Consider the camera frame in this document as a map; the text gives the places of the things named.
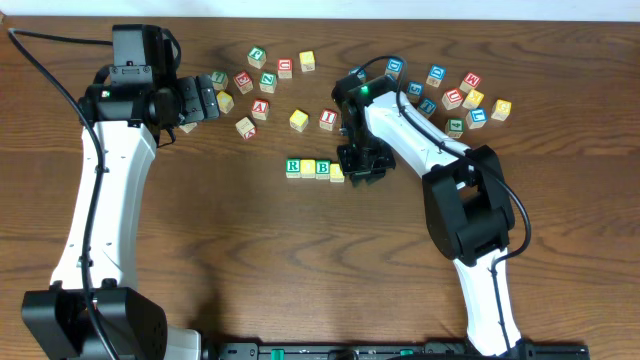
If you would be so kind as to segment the yellow O block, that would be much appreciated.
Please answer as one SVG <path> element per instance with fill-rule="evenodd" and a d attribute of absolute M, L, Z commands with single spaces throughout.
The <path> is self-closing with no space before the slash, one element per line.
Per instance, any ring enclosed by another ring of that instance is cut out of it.
<path fill-rule="evenodd" d="M 316 161 L 314 159 L 300 160 L 300 174 L 305 179 L 316 178 Z"/>
<path fill-rule="evenodd" d="M 341 167 L 338 163 L 330 164 L 330 181 L 333 183 L 343 183 L 345 181 L 345 176 L 341 170 Z"/>

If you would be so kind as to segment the green B block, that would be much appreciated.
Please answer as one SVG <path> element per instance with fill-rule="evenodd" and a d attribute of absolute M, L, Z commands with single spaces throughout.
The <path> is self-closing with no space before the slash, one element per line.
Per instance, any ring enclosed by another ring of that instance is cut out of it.
<path fill-rule="evenodd" d="M 330 178 L 330 160 L 315 161 L 315 178 L 317 180 L 327 180 Z"/>

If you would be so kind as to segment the green R block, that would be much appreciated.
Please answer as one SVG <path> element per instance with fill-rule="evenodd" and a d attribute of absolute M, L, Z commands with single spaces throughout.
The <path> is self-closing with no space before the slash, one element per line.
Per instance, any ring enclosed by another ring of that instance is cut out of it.
<path fill-rule="evenodd" d="M 286 170 L 285 174 L 287 178 L 300 178 L 301 170 L 300 170 L 301 160 L 299 158 L 288 158 L 286 160 Z"/>

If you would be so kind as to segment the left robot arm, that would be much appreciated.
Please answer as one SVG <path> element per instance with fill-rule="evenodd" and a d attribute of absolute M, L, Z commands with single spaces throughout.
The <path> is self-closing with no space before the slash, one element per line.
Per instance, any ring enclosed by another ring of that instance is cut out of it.
<path fill-rule="evenodd" d="M 193 329 L 168 324 L 137 290 L 136 237 L 158 133 L 213 120 L 208 75 L 152 85 L 92 84 L 79 105 L 83 167 L 71 230 L 46 290 L 24 295 L 23 322 L 50 359 L 214 359 Z"/>

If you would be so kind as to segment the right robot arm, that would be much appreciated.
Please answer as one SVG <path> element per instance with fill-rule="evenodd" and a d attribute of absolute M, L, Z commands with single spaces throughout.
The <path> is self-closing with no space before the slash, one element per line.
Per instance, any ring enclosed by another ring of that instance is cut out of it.
<path fill-rule="evenodd" d="M 483 356 L 515 352 L 515 324 L 506 281 L 513 192 L 495 152 L 471 149 L 430 123 L 385 75 L 337 81 L 332 98 L 348 142 L 337 149 L 343 174 L 373 182 L 401 157 L 423 187 L 426 226 L 440 253 L 454 263 L 468 315 L 467 338 Z"/>

